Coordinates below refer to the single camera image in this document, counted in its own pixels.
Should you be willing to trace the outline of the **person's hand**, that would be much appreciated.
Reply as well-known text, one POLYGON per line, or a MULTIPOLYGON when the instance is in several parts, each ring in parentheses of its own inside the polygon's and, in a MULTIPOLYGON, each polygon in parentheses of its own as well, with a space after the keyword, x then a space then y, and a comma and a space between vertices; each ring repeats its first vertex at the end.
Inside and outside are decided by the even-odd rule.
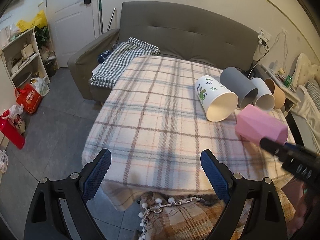
POLYGON ((307 193, 304 193, 305 190, 308 190, 308 186, 303 181, 293 178, 282 190, 295 208, 294 217, 287 225, 288 238, 290 239, 303 226, 310 208, 305 200, 307 193))

